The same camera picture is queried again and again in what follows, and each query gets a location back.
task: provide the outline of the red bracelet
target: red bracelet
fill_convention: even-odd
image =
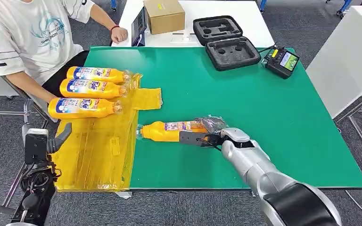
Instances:
[[[110,34],[112,33],[113,29],[120,27],[119,25],[115,25],[114,27],[112,27],[112,29],[110,29]]]

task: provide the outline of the yellow plastic bag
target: yellow plastic bag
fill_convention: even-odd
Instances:
[[[62,171],[62,176],[55,183],[59,192],[129,189],[138,124],[137,109],[157,109],[162,103],[161,90],[141,91],[140,78],[140,74],[132,78],[132,89],[127,96],[113,99],[121,100],[121,114],[60,122],[58,133],[68,122],[73,123],[73,132],[60,150],[52,155],[52,160]]]

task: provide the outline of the yellow bottle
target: yellow bottle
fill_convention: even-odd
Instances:
[[[122,72],[114,68],[70,67],[67,71],[68,79],[109,81],[115,84],[127,82],[131,76],[129,71]]]
[[[60,84],[60,92],[65,97],[112,99],[123,96],[126,88],[108,81],[65,79]]]
[[[48,112],[57,119],[103,118],[121,112],[120,101],[90,98],[55,98],[48,106]]]
[[[179,142],[180,131],[207,133],[200,121],[178,121],[164,123],[156,121],[147,126],[139,126],[137,135],[154,141]]]

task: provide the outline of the white t-shirt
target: white t-shirt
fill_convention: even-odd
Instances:
[[[0,0],[0,75],[25,71],[39,84],[83,51],[68,17],[87,23],[91,0]]]

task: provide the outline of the green cutting mat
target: green cutting mat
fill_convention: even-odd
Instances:
[[[362,188],[362,172],[299,63],[287,79],[261,65],[218,72],[204,48],[92,48],[85,66],[143,74],[162,88],[139,123],[221,116],[259,142],[282,172],[317,187]],[[247,188],[212,148],[137,140],[131,189]]]

